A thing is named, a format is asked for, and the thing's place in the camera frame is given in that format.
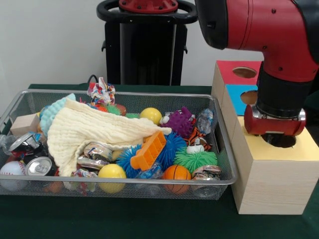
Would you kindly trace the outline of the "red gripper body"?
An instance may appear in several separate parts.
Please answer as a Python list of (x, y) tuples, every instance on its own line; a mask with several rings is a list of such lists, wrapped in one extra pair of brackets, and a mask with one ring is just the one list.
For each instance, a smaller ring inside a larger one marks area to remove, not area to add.
[(277, 119), (258, 111), (256, 105), (247, 105), (244, 112), (244, 126), (249, 134), (264, 135), (267, 133), (297, 136), (306, 126), (306, 112), (292, 119)]

